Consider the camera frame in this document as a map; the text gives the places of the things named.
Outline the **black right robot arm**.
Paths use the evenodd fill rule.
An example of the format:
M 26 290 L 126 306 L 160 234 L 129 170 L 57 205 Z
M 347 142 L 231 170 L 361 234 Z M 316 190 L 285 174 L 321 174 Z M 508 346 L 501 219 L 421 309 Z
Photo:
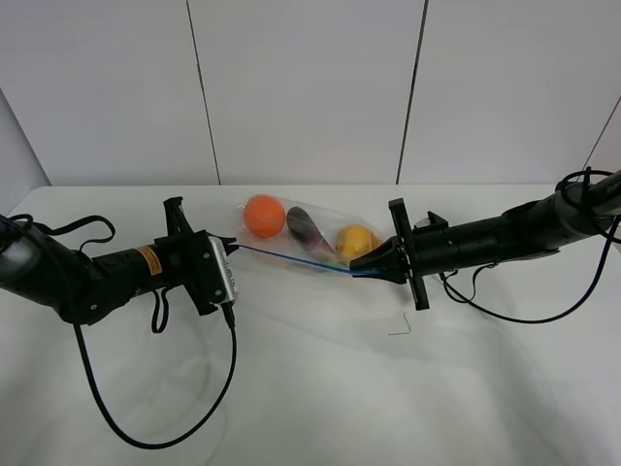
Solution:
M 429 212 L 420 226 L 405 202 L 389 202 L 395 235 L 354 259 L 354 274 L 410 286 L 415 308 L 429 308 L 424 278 L 482 265 L 529 260 L 606 233 L 620 217 L 620 173 L 587 168 L 567 175 L 546 198 L 500 216 L 451 226 Z

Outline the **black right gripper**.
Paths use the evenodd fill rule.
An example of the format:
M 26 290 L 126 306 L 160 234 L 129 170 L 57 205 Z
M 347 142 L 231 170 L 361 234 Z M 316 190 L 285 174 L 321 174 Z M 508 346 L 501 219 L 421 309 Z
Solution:
M 450 226 L 441 216 L 429 211 L 430 225 L 414 228 L 409 220 L 403 198 L 391 200 L 388 204 L 395 231 L 396 241 L 386 241 L 376 249 L 352 260 L 349 264 L 353 278 L 367 278 L 390 283 L 402 283 L 403 274 L 394 271 L 402 269 L 413 294 L 415 308 L 424 311 L 430 308 L 424 278 L 440 272 L 462 267 L 460 245 L 465 241 L 463 225 Z

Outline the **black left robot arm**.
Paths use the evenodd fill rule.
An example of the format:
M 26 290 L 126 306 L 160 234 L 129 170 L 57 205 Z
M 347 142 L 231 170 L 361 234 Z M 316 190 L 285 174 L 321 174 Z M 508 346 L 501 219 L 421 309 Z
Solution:
M 153 294 L 151 330 L 162 332 L 169 319 L 168 293 L 179 286 L 199 315 L 207 316 L 236 299 L 228 264 L 236 239 L 195 231 L 182 200 L 165 201 L 167 234 L 151 244 L 95 257 L 71 250 L 57 237 L 91 223 L 112 223 L 87 216 L 50 228 L 30 215 L 1 219 L 1 286 L 29 301 L 54 309 L 65 322 L 93 325 L 135 297 Z

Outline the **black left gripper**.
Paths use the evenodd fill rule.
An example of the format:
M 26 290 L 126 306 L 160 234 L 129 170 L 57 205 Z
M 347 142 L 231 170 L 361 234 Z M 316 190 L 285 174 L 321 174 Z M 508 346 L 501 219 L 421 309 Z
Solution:
M 206 235 L 194 232 L 182 209 L 180 196 L 164 203 L 167 234 L 156 238 L 156 255 L 162 264 L 163 286 L 173 289 L 183 286 L 200 316 L 216 311 L 206 293 L 208 278 L 203 254 L 207 252 Z M 212 250 L 219 255 L 230 255 L 239 249 L 236 238 L 212 237 Z

